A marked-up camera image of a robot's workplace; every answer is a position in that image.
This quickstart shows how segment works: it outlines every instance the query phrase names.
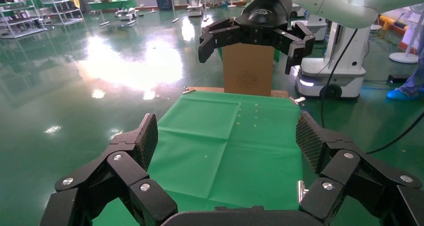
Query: wooden board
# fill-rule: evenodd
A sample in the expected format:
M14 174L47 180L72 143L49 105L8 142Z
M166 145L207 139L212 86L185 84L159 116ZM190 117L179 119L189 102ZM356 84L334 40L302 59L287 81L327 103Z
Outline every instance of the wooden board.
M224 88L222 87L188 87L189 90L196 90L196 91L209 91L209 92L218 92L218 93L224 93ZM282 91L282 90L271 90L271 97L274 98L288 98L289 92Z

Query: green cloth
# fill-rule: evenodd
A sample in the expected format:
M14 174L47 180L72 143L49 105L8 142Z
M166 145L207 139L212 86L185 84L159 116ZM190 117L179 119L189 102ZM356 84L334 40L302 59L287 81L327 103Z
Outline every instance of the green cloth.
M287 98L196 91L158 123L149 167L180 212L215 206L296 210L303 178L295 131L300 108Z
M129 9L137 7L136 0L113 0L112 2L89 2L91 10Z

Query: silver screw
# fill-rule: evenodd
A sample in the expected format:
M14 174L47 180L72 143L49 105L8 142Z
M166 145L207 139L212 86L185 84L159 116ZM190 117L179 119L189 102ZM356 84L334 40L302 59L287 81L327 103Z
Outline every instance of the silver screw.
M324 189L326 190L332 190L333 189L333 185L329 182L325 182L322 184L322 186L324 187Z
M70 185L72 183L72 181L74 181L73 177L68 177L67 179L65 179L62 184L63 185Z
M122 155L117 154L113 157L113 160L120 160L122 158Z
M402 179L403 181L407 182L407 183L412 183L412 178L406 176L406 175L402 175L400 176L400 179Z
M143 192L146 192L147 190L149 190L150 189L150 184L148 184L148 183L143 183L141 186L140 186L140 190L141 191L143 191Z
M348 158L348 159L353 159L354 158L354 156L351 153L348 153L348 152L344 153L344 156L346 158Z

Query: logo on cardboard box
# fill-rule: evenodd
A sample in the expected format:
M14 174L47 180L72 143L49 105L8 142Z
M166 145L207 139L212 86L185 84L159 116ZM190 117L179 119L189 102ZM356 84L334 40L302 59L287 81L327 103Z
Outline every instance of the logo on cardboard box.
M258 82L256 73L250 70L241 71L238 74L238 85L242 88L250 89Z

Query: white robot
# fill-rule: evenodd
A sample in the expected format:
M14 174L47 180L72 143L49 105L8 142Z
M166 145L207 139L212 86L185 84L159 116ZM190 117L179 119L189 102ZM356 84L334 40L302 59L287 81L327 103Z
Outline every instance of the white robot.
M340 59L326 97L357 98L364 81L362 67L370 28L378 15L423 3L424 0L292 0L308 13L332 21L324 58L304 58L299 66L296 88L307 97L319 97L355 29L359 29Z
M291 8L290 18L304 17L305 9L298 4L293 3Z
M323 41L325 39L327 32L325 18L308 13L306 20L291 21L291 25L294 26L297 22L302 22L315 35L315 41Z

